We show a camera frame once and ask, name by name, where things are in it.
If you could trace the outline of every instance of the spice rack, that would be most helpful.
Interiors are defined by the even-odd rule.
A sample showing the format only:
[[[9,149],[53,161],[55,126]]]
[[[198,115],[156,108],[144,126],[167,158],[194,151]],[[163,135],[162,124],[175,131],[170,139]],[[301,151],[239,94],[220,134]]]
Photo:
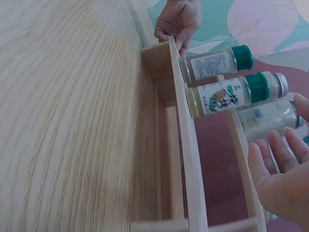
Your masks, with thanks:
[[[197,146],[197,136],[193,119],[190,116],[185,89],[187,88],[179,66],[179,53],[174,38],[141,50],[146,67],[166,107],[169,117],[178,122],[179,144],[176,151],[170,151],[169,162],[163,164],[159,174],[169,175],[169,183],[159,178],[161,183],[161,210],[171,212],[170,218],[159,221],[131,222],[131,232],[266,232],[264,209],[257,197],[248,167],[248,143],[238,113],[227,111],[228,126],[239,164],[241,179],[246,197],[249,218],[224,225],[208,227],[207,210],[203,188],[202,171]],[[224,80],[222,75],[210,78],[206,84]],[[180,157],[183,158],[188,218],[183,214]]]

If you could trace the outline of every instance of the light wood grain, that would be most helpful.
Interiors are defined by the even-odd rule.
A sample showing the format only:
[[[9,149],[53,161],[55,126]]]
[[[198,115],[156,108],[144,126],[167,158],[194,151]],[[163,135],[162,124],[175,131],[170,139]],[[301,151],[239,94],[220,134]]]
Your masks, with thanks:
[[[166,107],[176,105],[169,43],[163,42],[141,50],[150,75]]]
[[[197,135],[185,96],[186,85],[178,62],[179,53],[172,36],[169,36],[169,48],[176,89],[190,231],[207,232],[206,203]]]
[[[166,108],[168,140],[169,140],[169,176],[170,176],[170,218],[177,219],[184,217],[183,211],[183,181],[181,171],[181,157],[178,134],[178,119],[176,107]],[[162,176],[161,183],[164,183],[166,176]]]
[[[219,76],[219,81],[224,80],[223,76]],[[242,184],[245,192],[246,203],[249,217],[255,217],[257,228],[252,231],[266,232],[266,221],[263,207],[258,199],[256,189],[253,184],[252,176],[248,165],[248,142],[245,132],[242,128],[240,118],[236,109],[232,109],[226,113],[228,126],[233,139],[237,161],[239,165]]]
[[[131,223],[131,232],[189,232],[188,219]]]
[[[256,218],[234,221],[223,225],[209,227],[209,232],[248,232],[256,229]]]
[[[127,2],[0,5],[0,231],[158,219],[164,106]]]

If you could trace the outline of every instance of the green cap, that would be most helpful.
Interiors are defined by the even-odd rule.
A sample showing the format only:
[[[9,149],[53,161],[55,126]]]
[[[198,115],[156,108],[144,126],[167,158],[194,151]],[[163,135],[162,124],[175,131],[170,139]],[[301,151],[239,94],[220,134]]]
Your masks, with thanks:
[[[247,45],[231,47],[231,49],[237,62],[237,71],[249,70],[253,67],[251,51]]]
[[[303,141],[309,146],[309,136],[304,137]]]
[[[245,76],[251,91],[251,103],[266,101],[269,98],[269,86],[262,72]]]

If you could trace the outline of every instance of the hand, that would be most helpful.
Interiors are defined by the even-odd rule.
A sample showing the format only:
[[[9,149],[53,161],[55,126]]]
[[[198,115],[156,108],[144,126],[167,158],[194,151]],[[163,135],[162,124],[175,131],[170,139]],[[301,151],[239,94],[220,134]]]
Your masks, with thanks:
[[[168,0],[155,26],[154,36],[159,42],[174,36],[181,57],[185,57],[193,33],[201,25],[199,0]]]
[[[294,103],[298,113],[309,121],[309,100],[295,95]],[[272,130],[268,140],[280,174],[265,140],[249,146],[250,171],[262,206],[309,231],[309,147],[291,128],[285,129],[285,137],[300,164],[294,162],[280,135]]]

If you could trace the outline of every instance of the glass jar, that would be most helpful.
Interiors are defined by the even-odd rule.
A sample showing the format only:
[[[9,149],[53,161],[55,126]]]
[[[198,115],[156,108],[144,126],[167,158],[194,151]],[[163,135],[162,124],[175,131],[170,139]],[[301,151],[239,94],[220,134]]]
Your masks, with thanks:
[[[239,117],[248,143],[255,143],[258,139],[267,140],[267,133],[272,129],[283,136],[285,127],[297,129],[304,124],[293,101],[286,99],[239,111]]]
[[[179,63],[183,78],[188,85],[211,76],[236,73],[253,67],[252,55],[246,45],[231,47],[217,53],[181,58]]]
[[[281,98],[288,92],[288,84],[283,77],[281,73],[267,72],[265,75],[264,72],[258,72],[255,75],[239,76],[222,82],[188,88],[186,97],[191,116],[198,118],[202,115],[232,108],[250,107],[258,102]]]

